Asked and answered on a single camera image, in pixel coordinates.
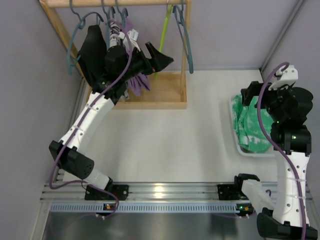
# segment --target white floor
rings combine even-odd
[[[232,133],[228,100],[251,81],[262,81],[258,70],[195,71],[186,110],[112,110],[86,155],[116,182],[232,182],[239,173],[276,182],[275,159],[240,155]]]

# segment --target clothes hanger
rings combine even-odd
[[[165,14],[165,18],[164,18],[164,24],[163,24],[160,46],[159,46],[160,53],[162,53],[162,49],[164,48],[165,38],[167,35],[167,29],[168,29],[169,20],[170,20],[170,16],[171,16],[173,7],[174,7],[173,5],[169,5],[169,0],[166,0],[166,14]],[[154,74],[154,80],[157,80],[157,79],[158,79],[158,72],[156,72]]]
[[[71,39],[69,41],[69,45],[68,45],[68,51],[67,51],[67,54],[66,54],[66,66],[67,66],[67,70],[68,70],[68,73],[69,75],[72,74],[72,68],[74,66],[77,65],[77,62],[79,61],[79,59],[81,58],[81,56],[79,55],[77,58],[74,58],[74,57],[71,57],[71,48],[72,48],[72,45],[73,45],[73,42],[74,42],[74,39],[76,37],[76,34],[77,34],[77,31],[80,29],[84,29],[84,27],[86,26],[86,18],[89,16],[89,15],[92,15],[92,14],[96,14],[96,24],[98,25],[100,22],[104,22],[104,19],[102,18],[102,16],[96,12],[96,11],[92,11],[92,12],[89,12],[87,13],[86,15],[84,15],[82,18],[80,17],[79,13],[77,13],[74,8],[73,8],[73,4],[72,4],[72,0],[69,0],[69,7],[71,9],[71,12],[75,15],[77,15],[77,17],[79,18],[79,23],[76,25],[75,29],[73,30],[73,33],[71,35]]]
[[[109,7],[108,8],[108,12],[106,12],[106,9],[105,9],[105,1],[104,0],[101,0],[101,6],[102,6],[102,10],[106,16],[106,23],[105,23],[105,26],[106,26],[106,36],[105,36],[105,43],[106,43],[106,49],[108,50],[109,47],[110,47],[110,28],[109,28],[109,25],[108,25],[108,20],[110,20],[111,18],[115,18],[115,14],[116,14],[116,10],[113,6]]]
[[[188,30],[187,30],[186,22],[184,19],[184,0],[181,0],[181,9],[178,5],[174,5],[172,12],[174,13],[175,21],[176,21],[176,24],[178,26],[179,33],[181,36],[184,52],[185,52],[186,59],[188,61],[188,65],[189,65],[189,72],[191,74],[193,74],[194,73],[194,61],[193,61],[192,53],[191,53],[191,46],[190,46]],[[184,41],[184,36],[182,34],[180,25],[183,27],[185,41]]]
[[[126,17],[128,17],[128,10],[127,10],[127,8],[124,7],[121,12],[119,5],[118,5],[118,0],[115,0],[115,7],[116,7],[118,13],[121,15],[121,25],[123,27],[125,27],[126,26]]]

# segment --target purple cloth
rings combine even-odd
[[[126,18],[124,31],[128,33],[132,29],[133,29],[132,22],[128,18]],[[137,76],[129,79],[126,82],[128,83],[128,87],[136,96],[141,96],[142,88],[146,89],[147,91],[150,91],[149,78],[142,73],[139,73]]]

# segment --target green cloth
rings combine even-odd
[[[258,97],[254,96],[250,106],[242,105],[242,96],[236,95],[232,100],[233,129],[238,136],[239,145],[252,153],[265,153],[271,143],[260,129],[255,104]],[[261,118],[266,132],[270,135],[274,122],[266,109],[261,110]]]

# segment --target blue hanger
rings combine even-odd
[[[77,62],[79,61],[80,59],[80,55],[75,59],[74,57],[71,57],[71,48],[72,48],[72,45],[73,45],[73,42],[74,42],[74,39],[76,37],[76,34],[77,34],[77,31],[80,29],[83,29],[86,25],[86,18],[91,15],[91,14],[96,14],[97,15],[97,19],[100,20],[101,22],[104,21],[104,19],[102,18],[102,16],[97,13],[96,11],[92,11],[92,12],[89,12],[87,13],[86,15],[83,16],[83,18],[80,18],[80,22],[76,25],[75,29],[73,30],[73,33],[71,35],[71,39],[69,41],[69,46],[68,46],[68,51],[67,51],[67,54],[66,54],[66,66],[67,66],[67,69],[68,69],[68,73],[69,75],[72,74],[72,68],[77,64]]]
[[[123,8],[121,12],[118,5],[118,0],[115,0],[115,7],[118,13],[121,15],[121,25],[124,28],[126,26],[126,17],[128,17],[128,10],[126,8]]]
[[[184,19],[184,1],[181,0],[181,9],[179,8],[178,5],[174,5],[172,12],[174,13],[175,21],[176,21],[176,24],[178,26],[178,29],[179,29],[179,32],[180,32],[180,36],[181,36],[181,39],[182,39],[184,52],[185,52],[186,59],[187,59],[188,64],[189,64],[189,72],[191,74],[193,74],[194,73],[194,60],[192,58],[188,30],[187,30],[186,22],[185,22],[185,19]],[[185,41],[184,41],[184,36],[182,34],[180,25],[183,26],[184,35],[185,35]]]
[[[106,12],[104,0],[101,0],[101,5],[102,5],[102,10],[103,10],[103,12],[104,12],[104,14],[106,16],[106,23],[105,23],[105,26],[106,26],[106,37],[105,37],[105,41],[106,41],[106,49],[108,50],[109,47],[110,47],[110,31],[109,31],[108,21],[110,20],[111,14],[112,14],[112,18],[113,19],[115,18],[116,10],[114,9],[113,6],[111,6],[111,7],[109,7],[108,12]]]
[[[70,9],[71,9],[71,12],[72,12],[73,14],[77,15],[79,21],[81,21],[81,17],[80,17],[80,15],[79,15],[79,13],[77,13],[77,12],[74,10],[74,6],[73,6],[73,4],[72,4],[72,0],[69,0],[69,7],[70,7]],[[80,25],[80,26],[79,26],[79,29],[84,29],[85,26],[86,26],[86,20],[83,21],[83,25]]]

